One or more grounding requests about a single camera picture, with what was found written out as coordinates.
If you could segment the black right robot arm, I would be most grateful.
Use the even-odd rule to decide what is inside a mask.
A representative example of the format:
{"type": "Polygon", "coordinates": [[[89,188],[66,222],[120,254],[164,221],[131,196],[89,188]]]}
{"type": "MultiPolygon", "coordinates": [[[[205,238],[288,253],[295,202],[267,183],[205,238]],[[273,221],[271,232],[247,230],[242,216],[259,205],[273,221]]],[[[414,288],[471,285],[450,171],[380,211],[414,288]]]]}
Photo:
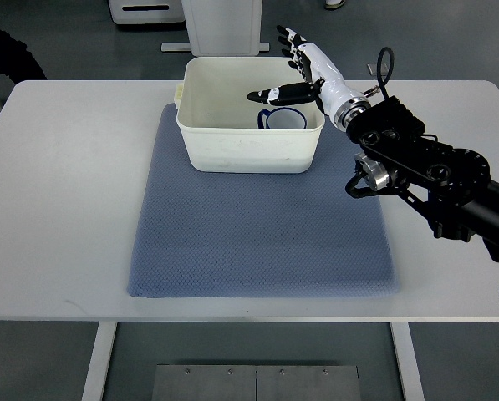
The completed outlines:
{"type": "Polygon", "coordinates": [[[397,195],[428,222],[434,237],[468,242],[482,238],[499,262],[499,183],[486,158],[425,133],[425,125],[395,96],[371,106],[345,102],[334,123],[360,146],[353,198],[397,195]]]}

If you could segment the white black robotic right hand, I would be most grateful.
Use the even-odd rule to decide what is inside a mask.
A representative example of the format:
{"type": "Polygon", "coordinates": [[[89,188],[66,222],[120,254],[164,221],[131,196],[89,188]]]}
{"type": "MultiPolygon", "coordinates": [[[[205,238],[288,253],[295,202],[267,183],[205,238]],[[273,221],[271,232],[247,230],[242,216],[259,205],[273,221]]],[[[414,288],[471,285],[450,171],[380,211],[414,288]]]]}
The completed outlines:
{"type": "Polygon", "coordinates": [[[277,31],[279,43],[285,46],[282,53],[289,58],[288,65],[301,74],[303,81],[251,92],[247,99],[273,106],[314,102],[344,132],[353,117],[369,108],[366,96],[345,83],[338,68],[315,43],[291,28],[277,26],[277,31]]]}

